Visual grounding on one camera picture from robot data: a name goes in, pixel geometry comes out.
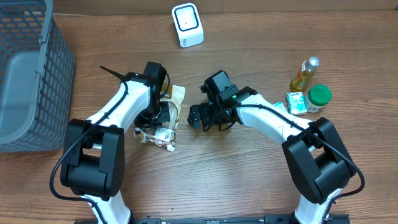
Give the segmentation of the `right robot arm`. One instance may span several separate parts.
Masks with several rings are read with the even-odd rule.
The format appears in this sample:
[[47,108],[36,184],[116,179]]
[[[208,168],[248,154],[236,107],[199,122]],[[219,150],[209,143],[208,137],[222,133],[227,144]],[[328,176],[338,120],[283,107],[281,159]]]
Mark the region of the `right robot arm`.
[[227,128],[239,123],[255,128],[282,146],[293,183],[300,192],[291,214],[268,214],[262,223],[350,223],[347,214],[330,212],[349,180],[360,171],[333,123],[299,118],[278,109],[256,90],[239,89],[223,70],[200,88],[207,101],[192,105],[187,118],[195,129]]

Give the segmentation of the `green lid white jar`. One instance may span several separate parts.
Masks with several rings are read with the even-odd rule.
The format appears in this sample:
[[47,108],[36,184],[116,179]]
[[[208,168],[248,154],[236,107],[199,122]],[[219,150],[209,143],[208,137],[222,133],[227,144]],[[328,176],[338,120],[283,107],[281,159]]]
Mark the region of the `green lid white jar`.
[[320,111],[329,103],[332,97],[331,90],[326,85],[313,86],[305,96],[305,105],[309,113]]

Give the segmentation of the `teal white snack packet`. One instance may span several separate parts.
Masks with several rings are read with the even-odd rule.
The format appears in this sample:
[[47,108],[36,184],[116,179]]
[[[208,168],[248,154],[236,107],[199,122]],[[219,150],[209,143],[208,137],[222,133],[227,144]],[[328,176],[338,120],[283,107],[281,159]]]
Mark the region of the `teal white snack packet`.
[[274,103],[274,106],[285,113],[288,113],[286,107],[284,106],[283,102]]

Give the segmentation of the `teal tissue pack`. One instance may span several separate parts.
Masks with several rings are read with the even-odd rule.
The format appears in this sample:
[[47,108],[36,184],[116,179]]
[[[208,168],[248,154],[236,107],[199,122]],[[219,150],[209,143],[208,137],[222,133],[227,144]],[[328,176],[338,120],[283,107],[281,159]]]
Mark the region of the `teal tissue pack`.
[[292,115],[304,115],[307,113],[305,98],[302,92],[289,92],[286,94],[288,112]]

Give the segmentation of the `silver round ball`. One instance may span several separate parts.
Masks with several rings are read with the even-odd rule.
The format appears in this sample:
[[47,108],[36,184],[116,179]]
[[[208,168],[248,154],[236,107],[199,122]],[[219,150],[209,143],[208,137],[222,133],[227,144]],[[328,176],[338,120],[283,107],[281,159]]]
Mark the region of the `silver round ball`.
[[311,78],[314,76],[319,65],[320,60],[318,57],[310,57],[305,60],[296,76],[294,76],[290,81],[289,87],[291,92],[303,92]]

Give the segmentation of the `brown snack packet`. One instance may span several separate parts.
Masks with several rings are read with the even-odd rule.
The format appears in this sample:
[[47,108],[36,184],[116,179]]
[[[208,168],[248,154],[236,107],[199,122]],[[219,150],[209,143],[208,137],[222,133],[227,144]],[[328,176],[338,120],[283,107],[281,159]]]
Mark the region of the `brown snack packet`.
[[185,98],[185,87],[170,85],[165,96],[160,100],[161,114],[149,128],[134,128],[134,137],[141,143],[152,142],[153,144],[174,152],[176,145],[176,130],[182,101]]

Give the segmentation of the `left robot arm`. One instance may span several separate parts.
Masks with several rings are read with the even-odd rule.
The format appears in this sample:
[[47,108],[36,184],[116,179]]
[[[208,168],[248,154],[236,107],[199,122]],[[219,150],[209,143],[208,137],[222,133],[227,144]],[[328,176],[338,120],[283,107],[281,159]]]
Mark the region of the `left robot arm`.
[[147,62],[143,73],[112,72],[121,81],[118,92],[86,120],[72,119],[66,128],[63,155],[50,176],[50,190],[59,199],[86,202],[94,223],[133,223],[121,186],[125,173],[125,133],[132,124],[157,128],[170,121],[161,99],[170,78],[159,63]]

